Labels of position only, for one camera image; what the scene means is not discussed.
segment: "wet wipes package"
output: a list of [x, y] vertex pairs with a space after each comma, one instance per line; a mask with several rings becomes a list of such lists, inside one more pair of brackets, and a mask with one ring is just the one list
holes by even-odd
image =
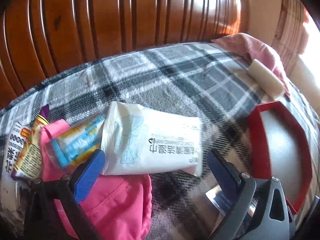
[[103, 127], [103, 175], [202, 173], [201, 120], [112, 102]]

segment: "metal bolt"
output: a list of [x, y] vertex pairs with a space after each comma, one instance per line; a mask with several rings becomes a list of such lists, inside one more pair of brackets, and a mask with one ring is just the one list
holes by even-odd
[[63, 179], [63, 180], [69, 180], [70, 178], [71, 178], [71, 175], [70, 175], [69, 173], [64, 174], [64, 175], [62, 176], [62, 179]]
[[248, 178], [250, 178], [250, 175], [247, 172], [242, 172], [241, 173], [241, 177], [244, 178], [244, 179], [248, 179]]
[[34, 184], [39, 184], [41, 182], [41, 178], [36, 178], [35, 180], [34, 180]]
[[278, 182], [279, 179], [276, 177], [276, 176], [272, 176], [271, 179], [274, 181], [274, 182]]

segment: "white soap bar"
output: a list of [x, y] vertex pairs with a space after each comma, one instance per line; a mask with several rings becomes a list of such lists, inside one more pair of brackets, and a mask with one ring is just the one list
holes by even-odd
[[103, 175], [184, 170], [201, 176], [201, 120], [112, 102], [102, 132]]
[[284, 95], [285, 89], [283, 83], [257, 59], [253, 60], [247, 71], [273, 100], [277, 100]]

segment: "pink cloth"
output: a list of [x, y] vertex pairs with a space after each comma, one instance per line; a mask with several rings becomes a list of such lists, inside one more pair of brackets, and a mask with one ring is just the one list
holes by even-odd
[[[66, 172], [51, 163], [45, 144], [68, 130], [64, 120], [58, 120], [41, 132], [41, 151], [44, 162], [42, 179], [60, 179]], [[105, 239], [139, 240], [151, 225], [151, 179], [149, 175], [99, 175], [88, 197], [80, 205], [91, 223]], [[68, 234], [76, 237], [59, 200], [55, 200], [58, 214]]]
[[285, 86], [286, 95], [290, 97], [287, 75], [284, 71], [280, 56], [273, 48], [245, 33], [228, 35], [212, 40], [212, 42], [218, 44], [225, 50], [244, 57], [249, 62], [254, 59], [259, 60], [280, 79]]

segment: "yellow snack wrapper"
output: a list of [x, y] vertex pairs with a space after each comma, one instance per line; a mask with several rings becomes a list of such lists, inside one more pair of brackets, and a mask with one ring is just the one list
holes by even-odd
[[48, 125], [47, 119], [38, 114], [32, 126], [25, 146], [22, 148], [18, 160], [11, 174], [13, 180], [35, 179], [40, 175], [42, 169], [42, 155], [40, 149], [41, 129]]

